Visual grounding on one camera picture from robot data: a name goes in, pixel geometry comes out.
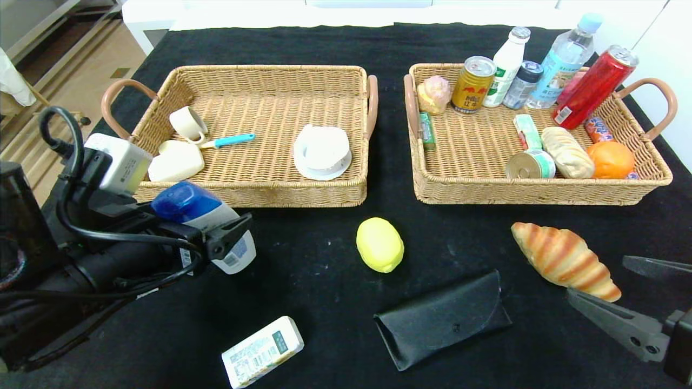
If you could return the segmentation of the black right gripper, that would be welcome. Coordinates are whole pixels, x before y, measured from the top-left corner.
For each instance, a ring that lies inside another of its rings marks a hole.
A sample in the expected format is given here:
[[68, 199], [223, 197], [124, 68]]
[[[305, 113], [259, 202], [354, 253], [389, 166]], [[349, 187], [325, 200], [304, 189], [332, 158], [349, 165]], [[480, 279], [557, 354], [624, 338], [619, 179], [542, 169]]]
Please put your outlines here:
[[[691, 275], [691, 265], [626, 254], [625, 268], [652, 279], [682, 279]], [[601, 298], [567, 289], [569, 305], [603, 332], [645, 362], [660, 363], [664, 371], [686, 386], [691, 385], [691, 310], [676, 310], [665, 323], [620, 307]]]

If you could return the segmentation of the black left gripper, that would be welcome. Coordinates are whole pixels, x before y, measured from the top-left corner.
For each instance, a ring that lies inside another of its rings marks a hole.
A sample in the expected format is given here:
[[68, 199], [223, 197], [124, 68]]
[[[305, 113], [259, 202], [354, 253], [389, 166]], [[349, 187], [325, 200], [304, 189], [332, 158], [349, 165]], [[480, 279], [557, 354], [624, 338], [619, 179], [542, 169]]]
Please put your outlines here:
[[[247, 212], [205, 232], [206, 258], [221, 260], [250, 231]], [[204, 249], [198, 229], [161, 222], [143, 232], [94, 231], [77, 227], [77, 234], [109, 246], [76, 261], [95, 294], [145, 294], [195, 272]]]

